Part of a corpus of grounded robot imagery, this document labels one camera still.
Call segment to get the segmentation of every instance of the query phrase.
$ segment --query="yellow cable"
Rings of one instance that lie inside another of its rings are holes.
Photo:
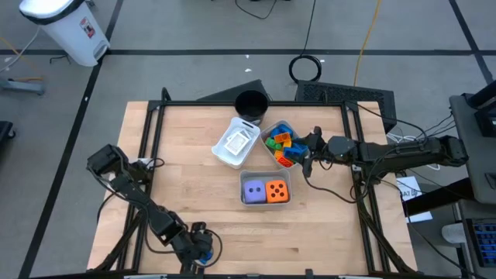
[[[8,40],[6,40],[5,38],[3,37],[0,37],[0,40],[5,44],[7,45],[7,47],[10,48],[11,51],[13,51],[15,54],[19,55],[19,52],[17,52],[17,50],[15,49],[15,47],[8,42]],[[20,57],[20,59],[24,60],[24,62],[26,62],[26,64],[28,64],[28,66],[31,67],[31,70],[35,71],[37,74],[39,74],[40,76],[43,76],[40,72],[40,70],[38,70],[38,68],[33,64],[33,62],[31,62],[29,59],[27,59],[26,57],[22,56]],[[38,81],[42,81],[43,78],[42,77],[25,77],[25,78],[16,78],[16,80],[22,80],[22,79],[26,79],[26,80],[38,80]]]
[[[375,25],[375,20],[377,19],[377,15],[379,14],[379,8],[381,7],[382,0],[377,0],[377,5],[375,6],[374,18],[372,19],[372,24],[370,24],[369,31],[367,32],[367,36],[365,37],[365,41],[363,42],[362,49],[360,50],[360,55],[358,55],[358,61],[356,62],[355,68],[355,78],[353,79],[353,86],[357,86],[357,77],[358,77],[358,68],[360,67],[360,61],[362,60],[363,50],[367,46],[367,42],[370,37],[370,32]]]

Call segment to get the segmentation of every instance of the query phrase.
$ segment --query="wooden tabletop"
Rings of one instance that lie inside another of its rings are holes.
[[[361,105],[379,111],[376,102],[362,102]],[[118,145],[129,158],[136,158],[140,148],[146,106],[147,102],[130,102],[127,105]],[[175,211],[187,223],[207,222],[208,228],[222,237],[224,249],[220,261],[205,272],[303,274],[306,268],[312,268],[315,274],[367,274],[356,205],[340,201],[324,191],[311,189],[303,179],[301,166],[291,170],[293,197],[282,210],[264,211],[242,205],[239,200],[240,171],[272,171],[277,166],[260,141],[239,170],[215,158],[211,148],[234,116],[234,108],[227,106],[165,108],[158,151],[158,157],[165,161],[165,166],[155,171],[151,198],[158,205]],[[351,113],[349,116],[354,130]],[[270,107],[260,128],[265,129],[281,119],[288,121],[299,135],[308,134],[314,126],[322,127],[325,140],[344,135],[340,108]],[[379,117],[361,109],[360,119],[367,142],[386,143]],[[385,179],[395,183],[392,174]],[[339,165],[324,171],[314,164],[310,181],[345,197],[349,196],[352,185],[350,169]],[[384,235],[405,262],[416,269],[398,190],[387,184],[379,184],[375,189]],[[122,235],[127,207],[127,203],[117,198],[111,199],[104,207],[88,268],[101,263]],[[380,270],[377,243],[370,235],[375,268]],[[160,246],[149,230],[148,238],[153,248],[170,249]],[[216,240],[214,242],[216,257],[219,246]],[[135,240],[132,239],[127,267],[131,265],[134,245]],[[176,274],[180,266],[175,255],[154,254],[143,245],[140,272]]]

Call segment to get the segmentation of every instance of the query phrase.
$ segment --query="black cup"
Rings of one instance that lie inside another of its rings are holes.
[[[234,107],[240,118],[258,126],[269,108],[269,99],[261,92],[249,90],[236,97]]]

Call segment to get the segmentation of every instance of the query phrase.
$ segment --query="yellow block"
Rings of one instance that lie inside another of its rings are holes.
[[[284,147],[291,147],[291,140],[286,140],[286,141],[283,143],[282,147],[283,147],[283,148],[284,148]]]
[[[279,160],[283,156],[282,151],[276,150],[276,153],[274,153],[274,157],[276,157],[276,160]]]

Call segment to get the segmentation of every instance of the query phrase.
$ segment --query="floor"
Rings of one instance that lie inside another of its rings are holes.
[[[84,272],[103,196],[85,161],[104,144],[116,143],[127,102],[157,99],[164,86],[172,99],[194,100],[255,79],[276,100],[295,96],[288,63],[305,43],[310,0],[279,1],[263,21],[242,13],[232,0],[95,3],[92,11],[113,51],[101,65],[82,67],[65,59],[49,64],[64,52],[40,32],[26,57],[43,73],[46,94],[0,92],[0,119],[14,122],[17,131],[0,160],[0,277],[19,276],[45,201],[59,188],[31,276]],[[263,15],[271,1],[240,4]],[[0,6],[0,36],[20,49],[36,26],[19,14],[18,2]],[[367,0],[317,0],[308,52],[322,60],[321,81],[353,84],[374,7]],[[357,84],[394,91],[399,119],[436,124],[450,113],[449,96],[476,92],[496,74],[495,9],[492,0],[383,0]],[[0,67],[10,57],[7,46],[0,46]],[[306,79],[315,69],[301,61],[295,72]],[[36,73],[21,61],[1,75]],[[398,127],[405,135],[417,133]],[[467,175],[464,168],[418,171],[440,184]],[[457,260],[439,237],[439,224],[453,218],[451,208],[433,214],[433,221],[416,227]],[[460,275],[411,235],[419,270]]]

